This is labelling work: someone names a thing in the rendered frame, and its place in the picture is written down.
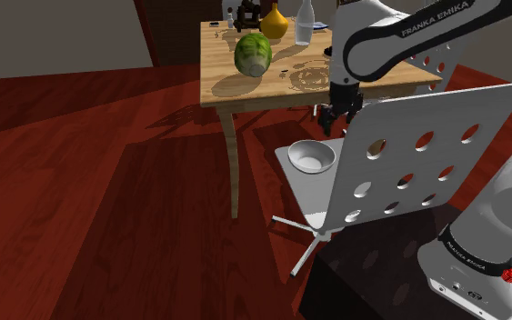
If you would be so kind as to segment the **white chair with holes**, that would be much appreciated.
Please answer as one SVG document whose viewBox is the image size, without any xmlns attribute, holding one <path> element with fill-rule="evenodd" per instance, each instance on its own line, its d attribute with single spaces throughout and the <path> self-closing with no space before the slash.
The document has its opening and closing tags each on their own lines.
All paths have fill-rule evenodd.
<svg viewBox="0 0 512 320">
<path fill-rule="evenodd" d="M 512 83 L 392 98 L 363 107 L 331 146 L 325 172 L 276 157 L 314 237 L 309 249 L 345 227 L 450 200 L 512 113 Z"/>
<path fill-rule="evenodd" d="M 438 84 L 418 86 L 414 95 L 445 91 L 467 43 L 468 36 L 465 35 L 409 57 L 407 62 L 411 65 L 441 78 L 441 82 Z"/>
</svg>

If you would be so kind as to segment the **dark brown door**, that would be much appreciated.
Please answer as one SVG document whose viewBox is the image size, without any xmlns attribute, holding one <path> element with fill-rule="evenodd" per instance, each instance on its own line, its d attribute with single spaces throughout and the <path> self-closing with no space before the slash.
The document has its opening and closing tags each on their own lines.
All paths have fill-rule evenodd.
<svg viewBox="0 0 512 320">
<path fill-rule="evenodd" d="M 198 64 L 200 23 L 222 18 L 222 0 L 134 0 L 153 66 Z"/>
</svg>

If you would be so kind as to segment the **white bowl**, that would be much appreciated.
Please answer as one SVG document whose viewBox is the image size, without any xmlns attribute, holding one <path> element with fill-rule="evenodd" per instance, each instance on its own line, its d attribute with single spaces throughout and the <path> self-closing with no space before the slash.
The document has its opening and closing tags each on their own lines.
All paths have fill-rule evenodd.
<svg viewBox="0 0 512 320">
<path fill-rule="evenodd" d="M 305 174 L 319 174 L 336 161 L 334 149 L 320 141 L 300 140 L 287 148 L 290 163 Z"/>
</svg>

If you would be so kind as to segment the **clear glass bottle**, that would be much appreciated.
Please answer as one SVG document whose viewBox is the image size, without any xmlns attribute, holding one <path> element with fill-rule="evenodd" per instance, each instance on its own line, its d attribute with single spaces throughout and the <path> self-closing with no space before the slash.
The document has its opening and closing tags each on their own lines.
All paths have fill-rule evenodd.
<svg viewBox="0 0 512 320">
<path fill-rule="evenodd" d="M 295 44 L 309 45 L 314 31 L 315 13 L 311 0 L 302 0 L 296 15 Z"/>
</svg>

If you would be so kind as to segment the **yellow vase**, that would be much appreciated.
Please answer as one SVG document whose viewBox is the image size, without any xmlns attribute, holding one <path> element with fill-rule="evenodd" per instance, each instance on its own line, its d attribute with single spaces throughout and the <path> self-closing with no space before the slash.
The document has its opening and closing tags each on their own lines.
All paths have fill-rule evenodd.
<svg viewBox="0 0 512 320">
<path fill-rule="evenodd" d="M 260 21 L 262 34 L 268 39 L 282 38 L 287 29 L 287 19 L 278 11 L 278 0 L 271 0 L 270 12 Z"/>
</svg>

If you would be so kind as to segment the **green melon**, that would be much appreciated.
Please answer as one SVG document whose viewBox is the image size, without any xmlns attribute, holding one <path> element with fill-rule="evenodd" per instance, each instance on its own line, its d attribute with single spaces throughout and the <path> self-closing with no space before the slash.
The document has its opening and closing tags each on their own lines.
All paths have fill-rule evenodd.
<svg viewBox="0 0 512 320">
<path fill-rule="evenodd" d="M 268 39 L 257 33 L 244 35 L 236 44 L 234 62 L 238 72 L 251 77 L 262 76 L 272 60 Z"/>
</svg>

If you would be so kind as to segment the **wooden table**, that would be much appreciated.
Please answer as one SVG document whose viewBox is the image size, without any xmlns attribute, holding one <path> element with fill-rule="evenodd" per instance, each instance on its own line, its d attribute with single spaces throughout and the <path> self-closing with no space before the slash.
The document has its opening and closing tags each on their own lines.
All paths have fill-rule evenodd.
<svg viewBox="0 0 512 320">
<path fill-rule="evenodd" d="M 229 161 L 231 216 L 237 217 L 239 166 L 234 114 L 274 110 L 329 101 L 329 58 L 324 49 L 331 45 L 329 29 L 315 31 L 308 46 L 295 44 L 295 28 L 271 45 L 272 62 L 260 77 L 236 70 L 234 52 L 238 33 L 226 22 L 200 24 L 200 106 L 213 108 L 223 128 Z"/>
</svg>

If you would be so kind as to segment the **dark robot stand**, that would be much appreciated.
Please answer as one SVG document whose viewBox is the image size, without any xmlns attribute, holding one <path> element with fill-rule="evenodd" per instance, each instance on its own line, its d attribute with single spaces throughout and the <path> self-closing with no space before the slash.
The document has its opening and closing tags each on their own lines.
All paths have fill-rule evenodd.
<svg viewBox="0 0 512 320">
<path fill-rule="evenodd" d="M 300 313 L 306 320 L 478 320 L 431 288 L 417 260 L 446 225 L 475 254 L 512 256 L 511 228 L 451 205 L 351 225 L 317 253 Z"/>
</svg>

